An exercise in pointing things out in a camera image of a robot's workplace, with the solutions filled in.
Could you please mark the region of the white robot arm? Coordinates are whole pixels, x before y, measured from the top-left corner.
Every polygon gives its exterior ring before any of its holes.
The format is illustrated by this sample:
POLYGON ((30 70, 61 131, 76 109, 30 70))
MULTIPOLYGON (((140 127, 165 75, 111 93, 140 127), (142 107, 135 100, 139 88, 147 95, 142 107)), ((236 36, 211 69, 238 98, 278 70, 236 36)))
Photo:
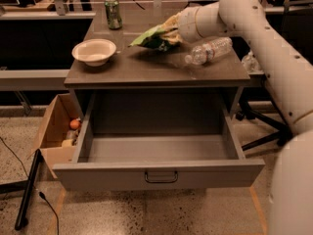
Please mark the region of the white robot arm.
POLYGON ((169 20, 184 42, 239 36, 267 75, 293 133, 273 171, 268 235, 313 235, 313 67, 267 22, 258 0, 219 0, 169 20))

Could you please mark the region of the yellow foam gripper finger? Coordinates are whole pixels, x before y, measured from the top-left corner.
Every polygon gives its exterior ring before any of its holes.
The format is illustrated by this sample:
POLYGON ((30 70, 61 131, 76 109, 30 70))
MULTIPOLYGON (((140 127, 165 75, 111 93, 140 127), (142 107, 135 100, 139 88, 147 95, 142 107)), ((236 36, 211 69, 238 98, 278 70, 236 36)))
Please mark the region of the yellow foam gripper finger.
POLYGON ((161 27, 163 29, 175 29, 178 27, 178 21, 180 18, 180 14, 177 13, 176 15, 171 16, 168 18, 162 25, 161 27))
POLYGON ((177 45, 179 43, 183 42, 183 39, 181 37, 181 35, 179 34, 177 29, 168 31, 165 35, 164 35, 164 39, 166 41, 168 41, 171 45, 177 45))

